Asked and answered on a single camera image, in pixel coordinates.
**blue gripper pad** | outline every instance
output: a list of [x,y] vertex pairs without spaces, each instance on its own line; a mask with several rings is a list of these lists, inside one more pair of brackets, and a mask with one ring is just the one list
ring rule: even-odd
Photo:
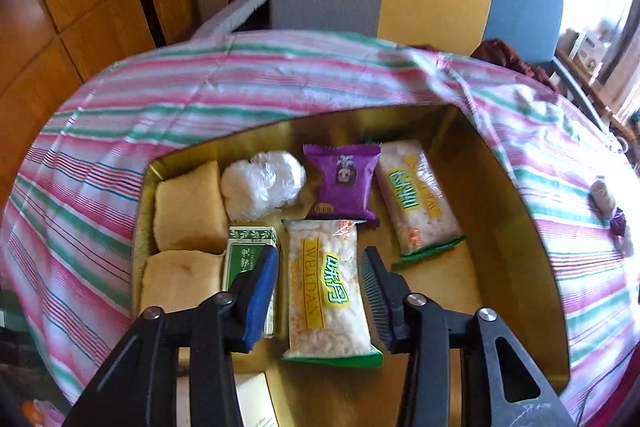
[[260,259],[264,259],[264,264],[262,265],[258,282],[255,284],[254,293],[247,306],[246,329],[242,337],[242,341],[248,351],[254,349],[255,343],[262,338],[269,301],[278,282],[278,270],[280,268],[278,250],[270,245],[262,247]]

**brown cloth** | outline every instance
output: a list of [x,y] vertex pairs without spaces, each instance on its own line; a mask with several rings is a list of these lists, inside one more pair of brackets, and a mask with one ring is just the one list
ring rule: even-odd
[[482,41],[482,43],[471,54],[472,58],[484,60],[485,62],[502,66],[511,71],[522,73],[529,78],[539,81],[546,87],[550,87],[553,92],[558,93],[558,88],[549,81],[546,71],[540,66],[532,66],[520,58],[516,50],[514,50],[506,42],[500,39],[492,39],[490,41]]

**metal screw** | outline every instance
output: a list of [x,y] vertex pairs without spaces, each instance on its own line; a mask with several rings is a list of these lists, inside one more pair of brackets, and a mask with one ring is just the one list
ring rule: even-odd
[[427,304],[427,297],[421,293],[409,293],[409,295],[406,296],[406,301],[411,304],[411,306],[424,306]]
[[231,293],[229,292],[218,292],[215,295],[213,295],[213,300],[216,302],[216,304],[219,304],[220,306],[231,304],[231,301],[233,299],[234,298],[231,296]]
[[162,308],[160,306],[149,306],[149,308],[142,312],[142,316],[148,321],[154,321],[160,315],[162,315]]
[[493,322],[498,318],[498,314],[494,312],[491,308],[480,308],[478,310],[478,315],[480,318],[487,322]]

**striped tablecloth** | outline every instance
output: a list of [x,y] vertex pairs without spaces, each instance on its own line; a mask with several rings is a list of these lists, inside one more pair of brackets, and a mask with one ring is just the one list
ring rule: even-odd
[[[286,118],[397,103],[456,104],[518,188],[558,280],[574,415],[640,337],[638,264],[625,259],[588,190],[597,175],[640,230],[640,184],[573,105],[533,80],[469,58],[352,34],[254,32],[118,62],[46,124],[15,181],[0,267],[47,365],[75,401],[131,322],[132,235],[150,160]],[[626,363],[590,395],[587,419]]]

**small purple wrapper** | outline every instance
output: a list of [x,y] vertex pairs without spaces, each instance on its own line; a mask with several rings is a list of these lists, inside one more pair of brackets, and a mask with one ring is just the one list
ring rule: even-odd
[[620,237],[625,237],[625,227],[625,213],[620,209],[620,207],[617,207],[616,211],[613,213],[613,217],[611,218],[611,232],[619,235]]
[[316,203],[307,219],[356,219],[377,222],[367,208],[373,169],[380,158],[379,144],[343,147],[305,145],[305,158],[322,175]]

